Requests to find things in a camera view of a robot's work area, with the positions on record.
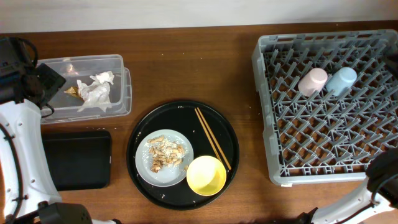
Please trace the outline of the gold snack wrapper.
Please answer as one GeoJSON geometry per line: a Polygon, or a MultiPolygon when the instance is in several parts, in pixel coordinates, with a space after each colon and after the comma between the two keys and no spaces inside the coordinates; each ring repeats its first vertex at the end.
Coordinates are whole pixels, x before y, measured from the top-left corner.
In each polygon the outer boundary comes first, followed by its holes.
{"type": "Polygon", "coordinates": [[[66,93],[74,98],[77,98],[79,100],[83,100],[83,98],[80,96],[78,91],[79,91],[79,89],[77,86],[71,86],[69,89],[65,90],[64,93],[66,93]]]}

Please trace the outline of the white napkin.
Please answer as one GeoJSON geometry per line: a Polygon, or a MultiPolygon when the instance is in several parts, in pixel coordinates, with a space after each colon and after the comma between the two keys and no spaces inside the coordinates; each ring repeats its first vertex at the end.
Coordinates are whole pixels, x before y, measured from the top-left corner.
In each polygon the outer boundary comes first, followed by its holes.
{"type": "Polygon", "coordinates": [[[110,108],[110,85],[113,85],[114,75],[112,71],[103,72],[95,76],[90,76],[93,80],[91,85],[77,80],[78,94],[83,99],[84,103],[78,112],[82,112],[86,108],[98,107],[103,112],[110,108]]]}

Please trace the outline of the blue cup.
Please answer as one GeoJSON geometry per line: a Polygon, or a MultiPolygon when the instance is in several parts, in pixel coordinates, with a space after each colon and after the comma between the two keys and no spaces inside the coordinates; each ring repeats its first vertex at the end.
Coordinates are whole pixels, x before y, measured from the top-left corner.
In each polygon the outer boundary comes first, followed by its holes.
{"type": "Polygon", "coordinates": [[[354,69],[343,67],[334,73],[326,83],[326,90],[333,91],[334,96],[340,96],[344,91],[352,87],[357,79],[357,73],[354,69]]]}

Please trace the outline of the pink cup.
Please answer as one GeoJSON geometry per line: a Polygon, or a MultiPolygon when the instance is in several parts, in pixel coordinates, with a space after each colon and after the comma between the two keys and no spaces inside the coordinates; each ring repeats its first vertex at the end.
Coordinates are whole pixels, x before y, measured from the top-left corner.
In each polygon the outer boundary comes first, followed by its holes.
{"type": "Polygon", "coordinates": [[[328,79],[328,74],[324,69],[311,69],[298,83],[298,90],[304,96],[311,96],[315,91],[321,91],[328,79]]]}

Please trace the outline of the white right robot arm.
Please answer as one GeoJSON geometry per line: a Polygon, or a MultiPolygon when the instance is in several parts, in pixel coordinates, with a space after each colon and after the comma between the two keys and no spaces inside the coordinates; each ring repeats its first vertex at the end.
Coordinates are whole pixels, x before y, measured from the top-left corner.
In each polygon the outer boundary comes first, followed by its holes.
{"type": "Polygon", "coordinates": [[[397,208],[397,149],[378,155],[366,170],[362,184],[323,208],[301,213],[292,223],[360,223],[397,208]]]}

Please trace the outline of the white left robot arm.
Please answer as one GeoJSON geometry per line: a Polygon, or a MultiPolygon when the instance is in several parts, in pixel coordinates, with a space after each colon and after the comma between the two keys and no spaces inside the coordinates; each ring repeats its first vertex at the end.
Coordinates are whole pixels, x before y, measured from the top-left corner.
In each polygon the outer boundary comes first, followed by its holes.
{"type": "Polygon", "coordinates": [[[38,63],[27,39],[1,38],[1,171],[6,223],[96,223],[80,204],[64,203],[50,175],[41,109],[66,80],[38,63]]]}

